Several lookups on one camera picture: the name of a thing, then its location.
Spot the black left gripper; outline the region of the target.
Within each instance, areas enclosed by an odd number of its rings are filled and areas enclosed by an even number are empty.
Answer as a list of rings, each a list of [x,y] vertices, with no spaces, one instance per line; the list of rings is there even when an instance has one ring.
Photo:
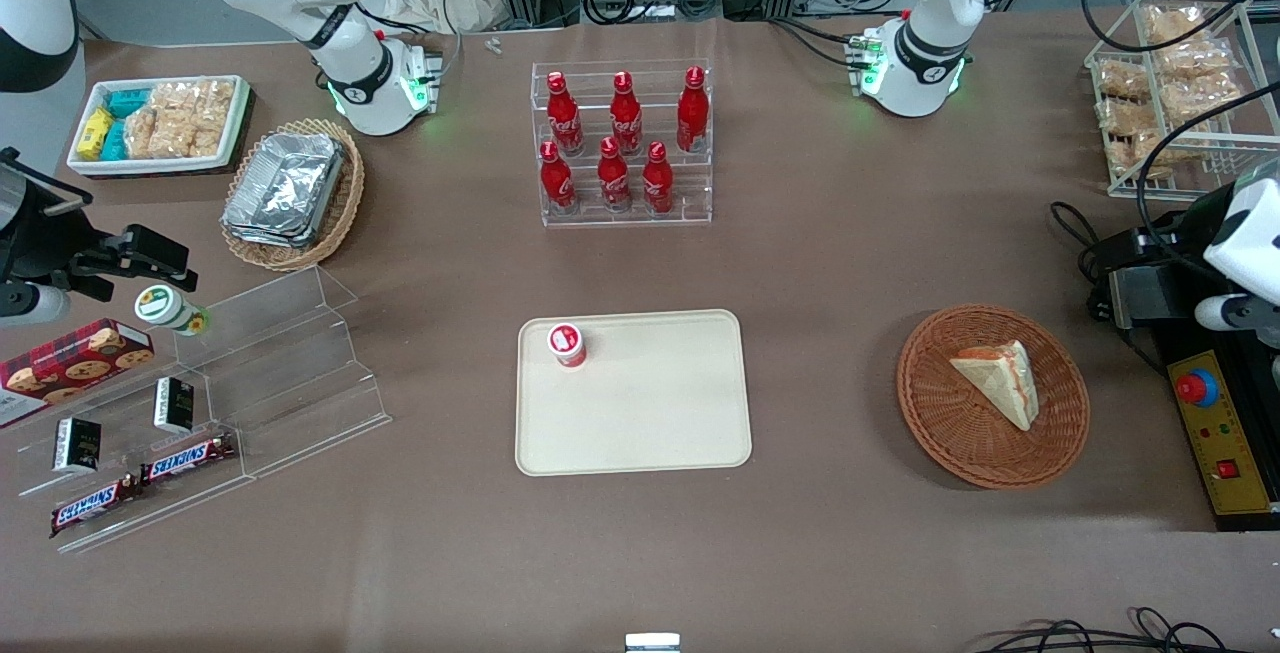
[[[1204,259],[1225,220],[1225,207],[1188,207],[1161,216],[1161,239],[1188,264],[1179,264],[1146,229],[1128,229],[1084,247],[1084,274],[1105,274],[1107,311],[1123,330],[1197,321],[1230,332],[1225,314],[1233,284]],[[1156,268],[1130,268],[1155,264]]]

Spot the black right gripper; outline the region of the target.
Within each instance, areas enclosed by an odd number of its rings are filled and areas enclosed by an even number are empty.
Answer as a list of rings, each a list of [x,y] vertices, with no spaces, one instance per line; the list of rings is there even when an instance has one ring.
[[[3,283],[65,287],[97,302],[110,302],[116,278],[147,278],[196,292],[198,274],[183,245],[141,224],[100,239],[84,214],[93,202],[87,191],[45,175],[1,152]],[[96,246],[96,254],[82,254]]]

